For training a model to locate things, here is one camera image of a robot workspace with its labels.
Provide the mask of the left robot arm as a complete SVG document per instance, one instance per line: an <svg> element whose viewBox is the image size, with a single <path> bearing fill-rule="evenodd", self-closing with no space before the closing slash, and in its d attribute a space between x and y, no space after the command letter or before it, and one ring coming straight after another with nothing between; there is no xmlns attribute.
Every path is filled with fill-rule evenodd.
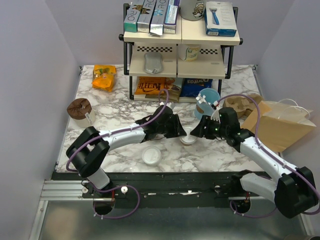
<svg viewBox="0 0 320 240"><path fill-rule="evenodd" d="M87 127L66 150L66 156L76 172L93 184L93 191L101 198L111 191L111 180L101 165L108 152L117 148L140 144L162 135L167 139L185 137L179 116L168 106L160 106L149 116L132 125L113 131L98 131Z"/></svg>

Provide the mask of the brown paper coffee cup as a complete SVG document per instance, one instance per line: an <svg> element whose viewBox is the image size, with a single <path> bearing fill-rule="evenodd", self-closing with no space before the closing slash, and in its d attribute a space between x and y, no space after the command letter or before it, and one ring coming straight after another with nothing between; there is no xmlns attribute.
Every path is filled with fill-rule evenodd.
<svg viewBox="0 0 320 240"><path fill-rule="evenodd" d="M181 139L180 142L181 142L184 146L191 146L192 144L194 144L194 143L196 142L196 140L193 140L193 141L184 141L183 139Z"/></svg>

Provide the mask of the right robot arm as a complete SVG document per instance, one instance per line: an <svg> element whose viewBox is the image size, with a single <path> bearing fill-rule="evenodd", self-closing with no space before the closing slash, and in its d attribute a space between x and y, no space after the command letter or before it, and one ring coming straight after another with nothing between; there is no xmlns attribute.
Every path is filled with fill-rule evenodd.
<svg viewBox="0 0 320 240"><path fill-rule="evenodd" d="M199 124L190 132L197 138L214 140L222 138L226 143L260 166L269 179L249 170L235 174L230 191L241 196L245 192L257 194L275 204L286 218L309 214L318 205L320 194L316 189L313 173L307 167L298 168L263 145L250 130L241 128L235 110L224 107L215 110L218 118L202 116Z"/></svg>

